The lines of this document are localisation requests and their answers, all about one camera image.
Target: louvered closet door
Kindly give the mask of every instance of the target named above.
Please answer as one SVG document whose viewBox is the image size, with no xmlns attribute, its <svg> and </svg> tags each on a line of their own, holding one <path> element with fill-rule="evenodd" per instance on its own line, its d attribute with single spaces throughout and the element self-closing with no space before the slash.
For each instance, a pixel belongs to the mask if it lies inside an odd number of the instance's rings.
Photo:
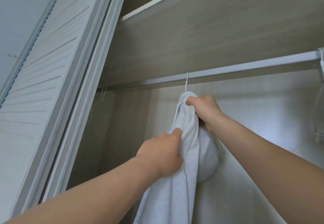
<svg viewBox="0 0 324 224">
<path fill-rule="evenodd" d="M 56 0 L 0 108 L 0 223 L 39 201 L 108 4 Z"/>
</svg>

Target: forearm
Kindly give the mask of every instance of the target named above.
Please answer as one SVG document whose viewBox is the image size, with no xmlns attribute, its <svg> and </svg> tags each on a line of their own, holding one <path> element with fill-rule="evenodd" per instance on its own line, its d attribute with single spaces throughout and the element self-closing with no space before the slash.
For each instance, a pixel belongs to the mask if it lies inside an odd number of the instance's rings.
<svg viewBox="0 0 324 224">
<path fill-rule="evenodd" d="M 8 224 L 118 223 L 158 173 L 141 157 L 76 186 Z"/>
<path fill-rule="evenodd" d="M 286 222 L 322 222 L 322 169 L 265 140 L 220 111 L 215 112 L 211 127 Z"/>
</svg>

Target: hand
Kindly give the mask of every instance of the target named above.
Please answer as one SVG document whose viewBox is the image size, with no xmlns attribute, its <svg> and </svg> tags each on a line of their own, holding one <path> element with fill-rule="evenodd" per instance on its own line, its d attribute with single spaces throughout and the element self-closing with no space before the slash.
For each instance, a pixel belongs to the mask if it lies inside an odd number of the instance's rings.
<svg viewBox="0 0 324 224">
<path fill-rule="evenodd" d="M 211 123 L 213 118 L 219 114 L 222 114 L 222 111 L 215 99 L 210 95 L 200 97 L 189 96 L 186 101 L 186 105 L 193 105 L 197 116 L 205 122 L 206 128 L 212 132 Z"/>
<path fill-rule="evenodd" d="M 161 134 L 145 141 L 137 152 L 136 157 L 152 165 L 158 177 L 169 177 L 176 173 L 183 158 L 179 155 L 182 131 L 176 128 L 172 134 Z"/>
</svg>

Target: closet rod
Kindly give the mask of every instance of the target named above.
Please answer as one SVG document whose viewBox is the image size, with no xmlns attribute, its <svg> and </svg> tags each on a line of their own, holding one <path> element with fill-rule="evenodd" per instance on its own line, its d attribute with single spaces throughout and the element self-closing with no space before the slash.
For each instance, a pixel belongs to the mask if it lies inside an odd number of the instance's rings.
<svg viewBox="0 0 324 224">
<path fill-rule="evenodd" d="M 253 61 L 253 62 L 242 63 L 237 65 L 218 67 L 218 68 L 213 68 L 213 69 L 208 69 L 203 71 L 193 71 L 193 72 L 189 72 L 188 79 L 215 76 L 215 75 L 221 75 L 221 74 L 227 74 L 227 73 L 233 73 L 239 71 L 248 71 L 253 69 L 260 69 L 260 68 L 279 66 L 279 65 L 294 64 L 294 63 L 300 63 L 306 61 L 315 61 L 319 59 L 320 59 L 320 52 L 319 50 L 315 50 L 315 51 L 301 53 L 301 54 L 264 59 L 262 61 Z M 102 88 L 102 90 L 109 91 L 109 90 L 116 90 L 116 89 L 123 89 L 123 88 L 133 88 L 133 87 L 140 87 L 140 86 L 151 85 L 151 84 L 186 80 L 186 79 L 187 79 L 187 73 L 184 73 L 179 75 L 149 79 L 146 81 L 107 86 Z"/>
</svg>

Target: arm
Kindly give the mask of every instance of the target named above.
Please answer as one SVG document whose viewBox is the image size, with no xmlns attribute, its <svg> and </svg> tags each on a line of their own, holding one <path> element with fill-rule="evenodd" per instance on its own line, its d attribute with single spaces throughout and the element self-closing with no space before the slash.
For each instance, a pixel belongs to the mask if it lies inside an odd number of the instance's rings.
<svg viewBox="0 0 324 224">
<path fill-rule="evenodd" d="M 182 132 L 147 140 L 136 157 L 19 215 L 7 224 L 118 223 L 156 180 L 176 173 Z"/>
<path fill-rule="evenodd" d="M 211 96 L 192 97 L 197 115 L 233 154 L 287 223 L 323 223 L 324 171 L 221 112 Z"/>
</svg>

